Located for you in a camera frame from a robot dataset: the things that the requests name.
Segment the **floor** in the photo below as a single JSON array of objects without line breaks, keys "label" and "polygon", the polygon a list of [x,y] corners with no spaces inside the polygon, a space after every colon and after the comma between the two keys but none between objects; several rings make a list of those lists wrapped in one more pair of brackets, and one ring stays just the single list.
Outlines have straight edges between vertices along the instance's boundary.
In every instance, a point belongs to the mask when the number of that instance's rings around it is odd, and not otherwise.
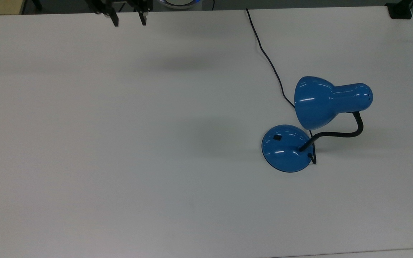
[{"label": "floor", "polygon": [[[52,14],[52,13],[90,13],[84,0],[40,0],[43,10],[38,11],[31,0],[26,1],[24,14]],[[385,3],[396,3],[398,0],[215,0],[215,10],[270,9],[270,8],[308,8],[308,7],[338,7],[338,6],[384,6]],[[119,10],[121,3],[116,3]],[[213,0],[203,0],[202,9],[211,10]],[[122,12],[133,11],[125,5]]]}]

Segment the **black cable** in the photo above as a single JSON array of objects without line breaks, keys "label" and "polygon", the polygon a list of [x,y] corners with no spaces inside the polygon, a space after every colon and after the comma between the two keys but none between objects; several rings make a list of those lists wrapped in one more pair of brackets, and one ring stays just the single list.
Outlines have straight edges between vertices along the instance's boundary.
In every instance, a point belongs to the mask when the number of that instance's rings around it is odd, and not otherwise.
[{"label": "black cable", "polygon": [[[280,84],[281,93],[282,93],[282,95],[283,95],[283,98],[285,98],[285,100],[288,101],[288,103],[289,103],[293,108],[295,108],[295,107],[294,107],[294,104],[291,103],[291,101],[288,100],[288,98],[287,98],[286,95],[285,95],[285,91],[283,90],[283,85],[281,84],[280,76],[278,76],[278,73],[277,73],[277,70],[275,69],[274,64],[272,63],[272,61],[270,60],[269,56],[267,55],[267,53],[266,53],[266,52],[264,51],[264,49],[262,48],[261,41],[259,40],[259,36],[257,35],[256,29],[254,28],[253,21],[251,20],[251,15],[250,15],[250,12],[249,12],[248,8],[246,8],[246,13],[248,14],[248,19],[250,20],[251,27],[253,28],[254,36],[256,36],[257,42],[259,43],[259,48],[261,49],[262,53],[263,53],[263,54],[265,55],[265,57],[267,58],[267,61],[269,61],[270,65],[272,66],[272,69],[273,69],[274,72],[275,72],[275,75],[277,76],[278,83]],[[310,132],[310,137],[313,137],[312,131],[309,130],[309,132]],[[309,153],[309,154],[308,154],[308,157],[310,157],[310,159],[312,160],[313,164],[316,164],[316,163],[317,163],[317,155],[316,155],[316,152],[315,152],[315,143],[312,143],[312,146],[313,146],[313,156],[312,156],[311,153]]]},{"label": "black cable", "polygon": [[120,11],[123,9],[123,7],[125,6],[126,3],[123,3],[121,8],[119,9],[118,13],[120,13]]},{"label": "black cable", "polygon": [[281,84],[280,76],[278,76],[278,73],[277,73],[277,70],[275,69],[274,64],[272,63],[272,61],[270,60],[269,56],[267,55],[267,53],[266,53],[266,52],[264,51],[264,49],[262,48],[261,41],[259,40],[259,36],[257,35],[256,29],[254,28],[253,21],[251,20],[251,15],[250,15],[250,12],[248,11],[248,8],[246,8],[246,13],[248,14],[248,18],[249,18],[249,20],[250,20],[251,27],[253,28],[254,35],[256,36],[257,42],[259,43],[259,48],[261,48],[262,53],[263,53],[263,54],[265,55],[265,57],[267,58],[267,61],[269,61],[270,66],[272,66],[272,69],[274,70],[275,75],[277,76],[278,83],[280,83],[280,88],[281,88],[281,93],[282,93],[282,95],[283,95],[283,98],[285,98],[286,101],[288,101],[288,103],[290,103],[290,105],[294,108],[294,104],[291,103],[291,101],[288,100],[288,98],[287,98],[286,95],[285,95],[285,91],[283,90],[283,85]]},{"label": "black cable", "polygon": [[364,125],[362,124],[361,116],[358,111],[353,112],[353,116],[355,117],[356,123],[358,124],[358,129],[352,133],[337,133],[337,132],[322,132],[315,134],[313,137],[310,138],[307,142],[305,142],[302,147],[299,148],[300,152],[303,152],[309,145],[313,144],[318,138],[320,137],[343,137],[343,138],[350,138],[350,137],[357,137],[362,133],[364,129]]},{"label": "black cable", "polygon": [[[308,130],[310,132],[310,137],[313,138],[313,134],[311,130]],[[308,157],[312,160],[313,165],[315,165],[317,163],[317,154],[315,152],[315,143],[312,143],[313,146],[313,156],[311,153],[308,154]]]}]

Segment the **desk lamp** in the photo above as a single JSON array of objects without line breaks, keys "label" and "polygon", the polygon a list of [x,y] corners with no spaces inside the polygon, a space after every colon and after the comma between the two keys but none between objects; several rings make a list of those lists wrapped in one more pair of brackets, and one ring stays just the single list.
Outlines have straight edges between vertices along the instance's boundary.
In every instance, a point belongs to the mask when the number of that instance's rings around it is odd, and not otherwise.
[{"label": "desk lamp", "polygon": [[356,137],[363,124],[359,112],[369,108],[372,91],[363,83],[334,86],[317,77],[303,77],[297,83],[294,106],[297,119],[307,130],[318,129],[339,113],[353,113],[358,130],[353,133],[322,132],[309,138],[301,129],[288,125],[271,128],[262,139],[262,153],[274,168],[283,172],[297,172],[313,160],[313,142],[319,137]]}]

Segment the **power cord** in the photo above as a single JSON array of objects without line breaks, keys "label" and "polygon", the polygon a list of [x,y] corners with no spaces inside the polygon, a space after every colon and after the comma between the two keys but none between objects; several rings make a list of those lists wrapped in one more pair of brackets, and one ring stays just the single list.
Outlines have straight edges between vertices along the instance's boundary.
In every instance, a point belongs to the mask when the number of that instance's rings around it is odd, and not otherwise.
[{"label": "power cord", "polygon": [[123,9],[123,7],[125,6],[126,3],[123,3],[121,8],[119,9],[118,13],[120,13],[120,11]]},{"label": "power cord", "polygon": [[[286,95],[285,95],[285,90],[283,89],[283,85],[282,85],[282,83],[281,83],[280,76],[278,75],[277,70],[275,69],[274,64],[272,63],[272,61],[270,60],[269,56],[267,55],[267,53],[266,53],[266,52],[264,51],[264,49],[262,48],[261,41],[260,41],[260,39],[259,39],[259,36],[257,35],[256,29],[254,28],[254,24],[253,24],[253,21],[251,20],[251,15],[250,15],[250,12],[249,12],[248,8],[246,8],[246,13],[248,14],[248,19],[250,20],[251,28],[253,28],[254,36],[256,36],[257,42],[259,43],[259,48],[261,49],[262,53],[263,53],[264,56],[266,57],[267,61],[269,61],[270,66],[272,67],[272,69],[274,70],[275,75],[277,76],[278,83],[280,84],[280,89],[281,89],[281,93],[282,93],[282,95],[283,95],[283,98],[285,98],[285,100],[286,100],[293,108],[295,108],[295,107],[294,107],[294,104],[291,103],[291,101],[290,101],[290,100],[286,97]],[[310,132],[310,137],[313,137],[312,131],[309,130],[309,132]],[[316,164],[316,163],[317,163],[317,157],[316,157],[316,153],[315,153],[315,144],[312,143],[312,146],[313,146],[313,156],[312,156],[311,153],[309,153],[309,154],[308,154],[308,157],[310,157],[310,159],[312,160],[312,163],[313,163],[313,164]]]}]

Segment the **black flexible neck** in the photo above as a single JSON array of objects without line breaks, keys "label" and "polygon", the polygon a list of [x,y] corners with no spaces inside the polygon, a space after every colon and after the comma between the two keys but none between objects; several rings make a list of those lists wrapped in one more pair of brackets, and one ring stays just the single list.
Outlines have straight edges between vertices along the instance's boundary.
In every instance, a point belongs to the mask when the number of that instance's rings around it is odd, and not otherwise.
[{"label": "black flexible neck", "polygon": [[362,133],[362,130],[364,128],[364,125],[362,124],[361,116],[359,115],[359,112],[352,112],[353,116],[355,117],[356,123],[358,124],[358,129],[352,133],[336,133],[336,132],[322,132],[315,134],[313,137],[311,137],[307,142],[302,145],[302,147],[299,148],[300,152],[303,152],[308,146],[310,146],[313,142],[315,142],[318,138],[320,137],[344,137],[344,138],[350,138],[350,137],[357,137]]}]

